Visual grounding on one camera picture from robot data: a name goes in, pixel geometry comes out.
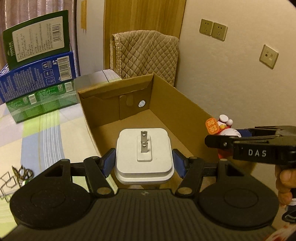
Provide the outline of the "right hand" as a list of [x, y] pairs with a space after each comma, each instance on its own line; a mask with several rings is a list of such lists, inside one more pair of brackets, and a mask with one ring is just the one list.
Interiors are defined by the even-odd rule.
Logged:
[[289, 205], [293, 199], [292, 189], [295, 189], [295, 169], [282, 169], [275, 166], [276, 189], [281, 206]]

